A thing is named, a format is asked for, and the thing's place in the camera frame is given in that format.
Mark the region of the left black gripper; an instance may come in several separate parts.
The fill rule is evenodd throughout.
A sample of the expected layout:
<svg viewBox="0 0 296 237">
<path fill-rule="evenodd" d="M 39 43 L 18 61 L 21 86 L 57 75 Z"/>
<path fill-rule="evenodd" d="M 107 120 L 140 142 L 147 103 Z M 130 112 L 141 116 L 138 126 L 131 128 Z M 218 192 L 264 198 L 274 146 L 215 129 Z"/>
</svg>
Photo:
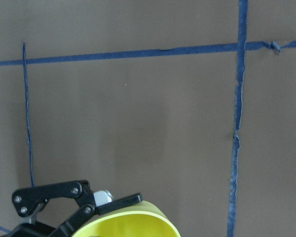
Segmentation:
<svg viewBox="0 0 296 237">
<path fill-rule="evenodd" d="M 87 221 L 143 201 L 140 193 L 114 199 L 108 190 L 95 192 L 88 181 L 21 188 L 12 194 L 20 217 L 10 237 L 71 237 Z"/>
</svg>

